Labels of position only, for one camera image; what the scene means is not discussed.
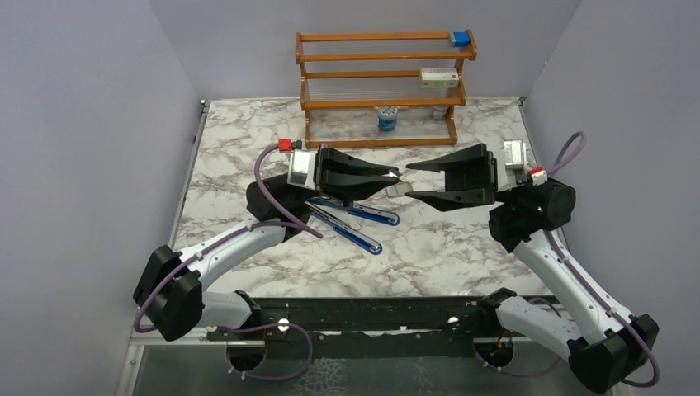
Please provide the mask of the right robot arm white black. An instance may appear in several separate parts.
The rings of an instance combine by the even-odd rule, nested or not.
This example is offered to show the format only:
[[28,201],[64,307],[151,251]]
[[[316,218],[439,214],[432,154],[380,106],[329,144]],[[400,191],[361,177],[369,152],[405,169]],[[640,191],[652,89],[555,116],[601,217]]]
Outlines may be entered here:
[[411,168],[444,175],[442,191],[412,193],[436,210],[489,206],[491,237],[529,267],[567,312],[561,318],[502,288],[479,301],[479,330],[529,337],[566,361],[597,394],[653,362],[658,324],[616,301],[565,248],[556,230],[571,219],[575,189],[531,165],[523,141],[509,140],[497,151],[477,144]]

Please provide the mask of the blue stapler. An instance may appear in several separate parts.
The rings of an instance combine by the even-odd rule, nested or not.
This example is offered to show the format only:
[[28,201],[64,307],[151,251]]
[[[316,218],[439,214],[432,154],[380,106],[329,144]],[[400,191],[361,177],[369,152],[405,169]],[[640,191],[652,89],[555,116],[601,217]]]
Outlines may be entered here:
[[398,226],[400,224],[400,217],[395,212],[379,210],[358,203],[345,205],[340,200],[314,197],[308,199],[305,204],[315,218],[327,224],[335,233],[375,256],[383,252],[381,243],[359,229],[354,228],[348,222],[330,212],[329,209],[378,224],[389,226]]

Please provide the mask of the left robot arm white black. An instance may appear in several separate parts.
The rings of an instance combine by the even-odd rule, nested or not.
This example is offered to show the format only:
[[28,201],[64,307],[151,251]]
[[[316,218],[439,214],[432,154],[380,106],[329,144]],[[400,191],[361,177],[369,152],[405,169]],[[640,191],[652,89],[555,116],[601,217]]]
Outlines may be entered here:
[[307,151],[289,139],[262,150],[253,176],[241,222],[179,251],[163,245],[151,253],[133,294],[135,332],[158,332],[172,342],[193,328],[216,326],[239,338],[252,337],[260,319],[253,301],[241,291],[225,294],[210,287],[237,265],[300,233],[322,238],[308,224],[314,213],[310,200],[329,198],[351,209],[354,202],[400,182],[397,167],[330,147]]

